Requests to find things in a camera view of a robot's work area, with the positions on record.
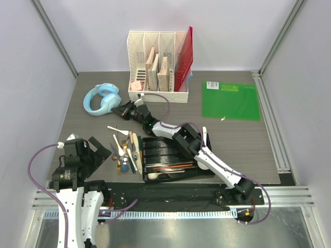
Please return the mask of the light blue headphones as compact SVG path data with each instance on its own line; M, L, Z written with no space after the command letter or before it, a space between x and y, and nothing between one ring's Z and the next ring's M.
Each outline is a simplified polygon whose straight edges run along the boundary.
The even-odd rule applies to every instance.
M102 97L100 108L92 110L91 101L94 96L99 95ZM119 107L122 99L119 96L119 88L111 83L103 83L96 85L91 89L83 100L83 107L85 111L92 116L102 116L112 113L112 109Z

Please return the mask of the small white ceramic spoon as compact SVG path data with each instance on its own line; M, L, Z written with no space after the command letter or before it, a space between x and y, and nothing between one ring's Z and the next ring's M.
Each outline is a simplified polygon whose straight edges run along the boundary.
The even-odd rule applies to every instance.
M147 177L149 180L156 180L160 175L166 175L166 173L149 173Z

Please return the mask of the black cutlery tray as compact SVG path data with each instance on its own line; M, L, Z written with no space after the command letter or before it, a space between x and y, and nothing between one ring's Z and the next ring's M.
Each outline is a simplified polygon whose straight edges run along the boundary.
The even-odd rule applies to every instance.
M185 157L177 148L173 140L165 137L144 137L140 140L140 151L142 157L142 178L146 183L172 182L179 180L196 179L199 177L210 178L215 174L211 170L202 170L194 159ZM153 170L153 167L190 164L191 167L181 167L184 173L171 173L168 180L149 180L147 174L156 173L160 170Z

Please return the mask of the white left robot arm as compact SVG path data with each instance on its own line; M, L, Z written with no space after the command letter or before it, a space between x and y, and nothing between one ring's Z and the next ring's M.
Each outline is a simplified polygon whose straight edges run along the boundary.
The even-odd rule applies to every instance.
M99 210L110 198L104 180L86 181L112 154L93 136L71 134L64 144L60 166L52 174L59 206L58 247L95 247Z

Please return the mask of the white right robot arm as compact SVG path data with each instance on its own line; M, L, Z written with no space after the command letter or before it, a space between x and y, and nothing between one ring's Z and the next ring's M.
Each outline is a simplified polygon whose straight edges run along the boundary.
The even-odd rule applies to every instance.
M254 182L213 154L206 144L207 133L196 131L192 123L186 122L178 126L164 123L151 114L146 104L137 106L133 101L114 107L111 111L124 120L135 120L148 135L173 140L184 156L205 165L222 179L239 204L252 199Z

